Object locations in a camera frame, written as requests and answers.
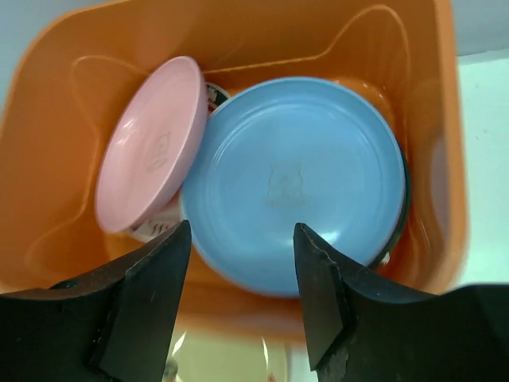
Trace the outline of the blue plastic plate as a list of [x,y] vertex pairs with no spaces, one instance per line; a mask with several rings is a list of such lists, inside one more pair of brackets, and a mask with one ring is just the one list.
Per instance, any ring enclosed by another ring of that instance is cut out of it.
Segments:
[[291,76],[210,115],[181,206],[211,269],[248,291],[292,298],[296,224],[372,267],[394,244],[406,195],[402,151],[383,115],[344,86]]

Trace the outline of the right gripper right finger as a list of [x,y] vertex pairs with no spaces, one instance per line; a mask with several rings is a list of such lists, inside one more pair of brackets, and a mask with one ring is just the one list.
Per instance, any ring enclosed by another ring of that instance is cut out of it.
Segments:
[[293,246],[309,364],[319,380],[507,380],[507,285],[428,294],[348,258],[301,223]]

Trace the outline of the white plate orange sunburst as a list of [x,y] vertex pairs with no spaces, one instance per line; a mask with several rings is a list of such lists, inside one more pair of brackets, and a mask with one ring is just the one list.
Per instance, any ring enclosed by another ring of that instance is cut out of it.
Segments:
[[406,159],[406,155],[404,150],[399,147],[400,154],[402,157],[404,172],[405,172],[405,198],[403,201],[402,209],[398,218],[398,223],[392,233],[392,236],[387,241],[385,247],[379,253],[379,255],[370,263],[368,266],[371,270],[377,270],[378,268],[385,266],[390,261],[390,252],[397,245],[399,239],[401,238],[403,231],[406,226],[406,222],[408,220],[409,211],[410,211],[410,201],[411,201],[411,178],[410,178],[410,169],[408,165],[408,161]]

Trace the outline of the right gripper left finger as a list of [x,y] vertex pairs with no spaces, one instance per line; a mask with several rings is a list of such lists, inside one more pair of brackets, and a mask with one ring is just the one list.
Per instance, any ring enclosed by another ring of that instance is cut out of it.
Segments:
[[181,221],[73,279],[3,294],[2,380],[160,382],[191,244]]

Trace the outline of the pink plastic plate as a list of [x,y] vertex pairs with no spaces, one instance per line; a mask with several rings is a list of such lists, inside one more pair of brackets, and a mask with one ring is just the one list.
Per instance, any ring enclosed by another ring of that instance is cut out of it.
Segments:
[[108,233],[145,223],[181,187],[204,136],[208,95],[191,57],[166,61],[136,91],[108,143],[95,192]]

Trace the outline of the white plate green rim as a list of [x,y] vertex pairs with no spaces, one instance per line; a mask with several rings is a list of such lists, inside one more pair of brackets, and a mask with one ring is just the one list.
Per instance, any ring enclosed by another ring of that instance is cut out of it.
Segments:
[[[207,82],[206,88],[208,94],[208,115],[211,115],[222,103],[230,98],[230,94],[214,83]],[[181,220],[180,193],[181,188],[177,190],[169,203],[161,211],[143,224],[127,229],[126,234],[137,241],[147,243],[177,224]]]

